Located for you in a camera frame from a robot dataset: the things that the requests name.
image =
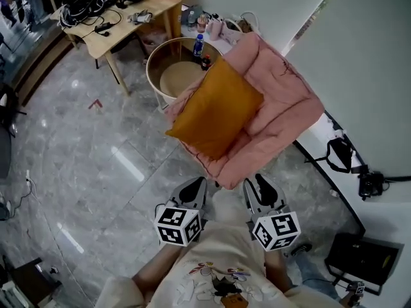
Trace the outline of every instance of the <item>pink cushion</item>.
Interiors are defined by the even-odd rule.
[[[264,95],[264,103],[219,160],[211,160],[182,144],[212,179],[232,189],[317,122],[324,107],[293,66],[255,33],[245,35],[223,57]],[[171,122],[183,111],[202,80],[190,85],[167,108],[166,115]]]

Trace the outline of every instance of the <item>white shelf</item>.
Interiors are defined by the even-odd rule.
[[[216,41],[211,41],[210,36],[207,32],[199,33],[197,32],[197,30],[189,31],[186,25],[181,26],[181,34],[183,37],[188,37],[188,38],[197,38],[197,35],[203,34],[204,41],[212,45],[213,47],[215,47],[223,55],[229,52],[232,48],[232,46],[227,41],[223,40],[222,38],[221,39],[219,38]]]

